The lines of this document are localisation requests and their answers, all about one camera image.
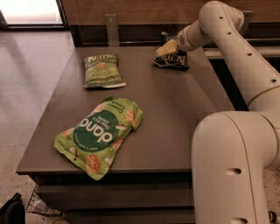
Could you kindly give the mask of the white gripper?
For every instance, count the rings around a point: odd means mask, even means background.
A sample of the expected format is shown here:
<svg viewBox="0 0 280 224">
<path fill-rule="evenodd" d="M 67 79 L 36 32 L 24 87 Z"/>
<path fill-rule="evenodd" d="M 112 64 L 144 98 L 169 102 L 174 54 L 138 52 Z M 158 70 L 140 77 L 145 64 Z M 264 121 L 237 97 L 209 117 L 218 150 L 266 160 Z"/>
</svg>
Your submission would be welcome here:
<svg viewBox="0 0 280 224">
<path fill-rule="evenodd" d="M 193 49 L 193 46 L 190 44 L 187 34 L 187 29 L 184 28 L 181 30 L 177 37 L 176 41 L 174 39 L 168 40 L 165 44 L 160 46 L 156 51 L 155 54 L 157 57 L 162 57 L 167 54 L 175 53 L 178 48 L 183 52 L 190 52 Z"/>
</svg>

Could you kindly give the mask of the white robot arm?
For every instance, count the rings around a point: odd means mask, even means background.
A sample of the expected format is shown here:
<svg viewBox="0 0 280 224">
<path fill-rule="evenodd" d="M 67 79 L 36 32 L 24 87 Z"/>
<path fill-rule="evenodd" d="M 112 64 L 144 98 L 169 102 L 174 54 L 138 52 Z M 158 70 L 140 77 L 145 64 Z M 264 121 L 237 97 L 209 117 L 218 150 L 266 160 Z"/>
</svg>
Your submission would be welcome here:
<svg viewBox="0 0 280 224">
<path fill-rule="evenodd" d="M 158 56 L 217 45 L 248 106 L 204 118 L 192 138 L 196 224 L 270 224 L 263 171 L 280 161 L 280 76 L 240 34 L 241 11 L 206 3 Z"/>
</svg>

